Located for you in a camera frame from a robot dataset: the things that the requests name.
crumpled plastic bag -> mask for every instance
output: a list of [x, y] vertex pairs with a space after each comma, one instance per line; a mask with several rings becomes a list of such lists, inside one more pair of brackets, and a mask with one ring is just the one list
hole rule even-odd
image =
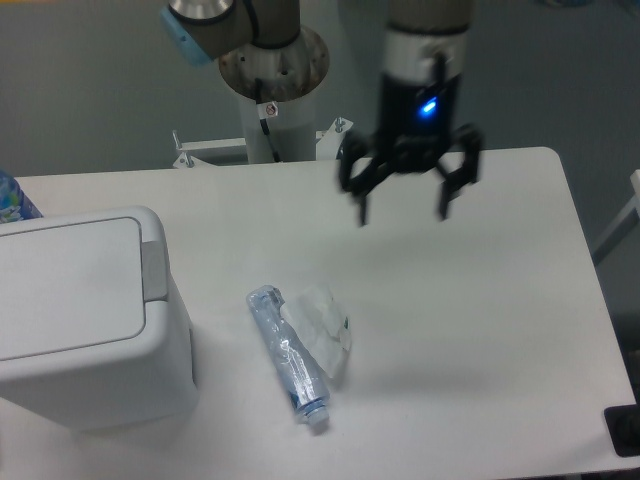
[[342, 370], [351, 348], [349, 318], [325, 284], [287, 300], [280, 314], [329, 378]]

gray floor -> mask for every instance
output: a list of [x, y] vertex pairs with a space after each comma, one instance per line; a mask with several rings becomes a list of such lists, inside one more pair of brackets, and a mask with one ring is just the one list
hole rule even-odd
[[[183, 141], [241, 136], [214, 65], [192, 69], [164, 35], [165, 0], [0, 5], [0, 165], [16, 175], [167, 168]], [[555, 149], [592, 243], [640, 168], [640, 19], [612, 0], [550, 9], [479, 0], [458, 118], [489, 148]], [[375, 125], [386, 2], [302, 0], [332, 54], [318, 128]], [[640, 345], [640, 233], [600, 268], [622, 340]]]

metal bracket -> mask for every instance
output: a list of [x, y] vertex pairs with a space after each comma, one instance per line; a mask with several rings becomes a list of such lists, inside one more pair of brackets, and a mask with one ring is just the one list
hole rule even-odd
[[[353, 127], [353, 122], [338, 117], [326, 131], [316, 132], [316, 159], [335, 160], [345, 134]], [[179, 155], [173, 163], [174, 168], [213, 167], [216, 165], [228, 165], [225, 159], [246, 155], [247, 144], [244, 138], [228, 138], [224, 140], [210, 140], [204, 142], [182, 143], [178, 138], [178, 132], [173, 131], [173, 141], [176, 145], [176, 153]], [[214, 158], [215, 163], [206, 163], [201, 158]]]

blue bottle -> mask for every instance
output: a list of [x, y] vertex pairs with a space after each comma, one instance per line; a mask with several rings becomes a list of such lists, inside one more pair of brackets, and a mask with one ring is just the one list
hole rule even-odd
[[329, 419], [329, 390], [311, 354], [280, 315], [280, 290], [266, 285], [247, 296], [247, 305], [296, 415], [311, 427], [323, 424]]
[[42, 214], [24, 194], [16, 179], [0, 170], [0, 223], [40, 217]]

blue led light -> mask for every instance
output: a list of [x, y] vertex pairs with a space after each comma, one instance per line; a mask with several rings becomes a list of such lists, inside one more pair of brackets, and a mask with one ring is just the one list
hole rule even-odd
[[420, 107], [420, 111], [418, 112], [421, 118], [429, 118], [436, 113], [438, 107], [437, 99], [432, 98], [427, 103], [425, 103], [422, 107]]

